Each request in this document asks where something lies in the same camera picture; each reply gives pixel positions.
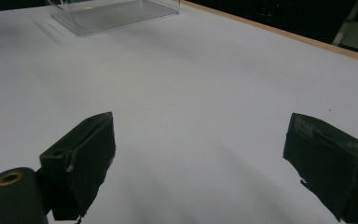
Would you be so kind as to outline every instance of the table surface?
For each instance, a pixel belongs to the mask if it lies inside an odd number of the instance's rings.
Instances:
[[[84,223],[337,223],[282,151],[293,112],[358,138],[358,61],[188,6],[86,37],[0,12],[0,172],[105,111],[117,156]]]

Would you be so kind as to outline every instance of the metal ring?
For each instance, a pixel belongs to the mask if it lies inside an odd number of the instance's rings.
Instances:
[[[12,171],[0,177],[0,186],[7,186],[21,180],[23,173],[20,171]]]

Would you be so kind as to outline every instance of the white tabletop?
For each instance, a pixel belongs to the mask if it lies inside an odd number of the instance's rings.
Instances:
[[[84,223],[337,223],[282,151],[293,112],[358,138],[358,61],[187,6],[86,37],[0,12],[0,172],[105,111],[117,156]]]

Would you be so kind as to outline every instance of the clear plastic container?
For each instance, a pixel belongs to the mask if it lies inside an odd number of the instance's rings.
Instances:
[[[179,0],[47,0],[52,18],[76,35],[179,13]]]

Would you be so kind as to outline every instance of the screw hole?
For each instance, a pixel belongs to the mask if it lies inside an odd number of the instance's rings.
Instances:
[[[19,171],[14,171],[14,172],[8,173],[7,175],[0,177],[0,186],[11,185],[21,179],[22,179],[22,173]]]

